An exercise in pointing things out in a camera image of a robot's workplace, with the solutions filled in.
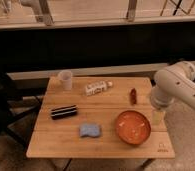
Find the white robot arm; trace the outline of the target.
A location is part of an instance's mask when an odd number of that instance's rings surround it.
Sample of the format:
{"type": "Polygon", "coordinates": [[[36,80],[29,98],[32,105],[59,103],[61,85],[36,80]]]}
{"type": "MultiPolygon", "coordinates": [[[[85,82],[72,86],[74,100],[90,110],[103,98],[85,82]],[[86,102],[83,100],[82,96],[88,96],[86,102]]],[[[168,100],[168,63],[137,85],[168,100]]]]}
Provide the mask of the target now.
{"type": "Polygon", "coordinates": [[[154,75],[155,86],[150,92],[154,107],[152,123],[158,125],[165,117],[165,110],[174,99],[179,99],[195,110],[195,65],[188,61],[177,62],[158,70],[154,75]]]}

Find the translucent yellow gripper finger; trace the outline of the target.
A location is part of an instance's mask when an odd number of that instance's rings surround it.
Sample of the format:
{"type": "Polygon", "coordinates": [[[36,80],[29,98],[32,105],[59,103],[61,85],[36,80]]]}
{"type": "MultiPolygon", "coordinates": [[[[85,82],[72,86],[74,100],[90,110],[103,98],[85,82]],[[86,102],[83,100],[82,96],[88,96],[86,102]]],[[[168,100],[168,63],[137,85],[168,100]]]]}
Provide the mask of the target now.
{"type": "Polygon", "coordinates": [[[165,111],[164,110],[154,110],[153,111],[152,122],[154,124],[160,124],[161,121],[164,119],[164,117],[165,117],[165,111]]]}

